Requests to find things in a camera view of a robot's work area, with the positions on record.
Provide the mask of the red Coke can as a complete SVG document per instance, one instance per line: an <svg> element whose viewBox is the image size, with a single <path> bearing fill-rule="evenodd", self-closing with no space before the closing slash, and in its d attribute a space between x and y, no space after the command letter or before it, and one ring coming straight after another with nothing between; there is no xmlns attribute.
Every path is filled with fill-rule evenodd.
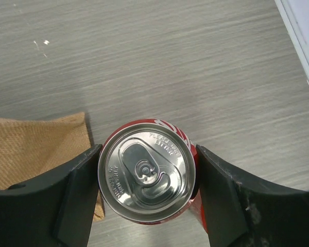
<svg viewBox="0 0 309 247"><path fill-rule="evenodd" d="M100 152L97 176L106 203L127 220L162 224L190 209L207 225L196 147L167 121L139 119L116 129Z"/></svg>

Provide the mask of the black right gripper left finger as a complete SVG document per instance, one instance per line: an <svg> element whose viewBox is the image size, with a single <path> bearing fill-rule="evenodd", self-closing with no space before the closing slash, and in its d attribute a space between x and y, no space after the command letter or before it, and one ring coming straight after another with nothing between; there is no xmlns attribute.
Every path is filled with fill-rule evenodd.
<svg viewBox="0 0 309 247"><path fill-rule="evenodd" d="M101 149L0 190L0 246L87 246Z"/></svg>

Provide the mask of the tan canvas tote bag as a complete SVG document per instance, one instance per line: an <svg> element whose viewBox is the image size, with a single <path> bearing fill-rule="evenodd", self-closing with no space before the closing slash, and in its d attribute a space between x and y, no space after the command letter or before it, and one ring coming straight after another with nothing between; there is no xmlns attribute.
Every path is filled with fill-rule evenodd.
<svg viewBox="0 0 309 247"><path fill-rule="evenodd" d="M53 120L0 118L0 189L47 172L90 147L84 112Z"/></svg>

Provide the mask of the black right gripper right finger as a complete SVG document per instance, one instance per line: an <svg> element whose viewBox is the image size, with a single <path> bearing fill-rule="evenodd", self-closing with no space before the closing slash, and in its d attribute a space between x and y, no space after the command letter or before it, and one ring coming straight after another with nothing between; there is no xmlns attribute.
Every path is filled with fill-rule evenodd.
<svg viewBox="0 0 309 247"><path fill-rule="evenodd" d="M285 187L197 146L211 246L309 246L309 191Z"/></svg>

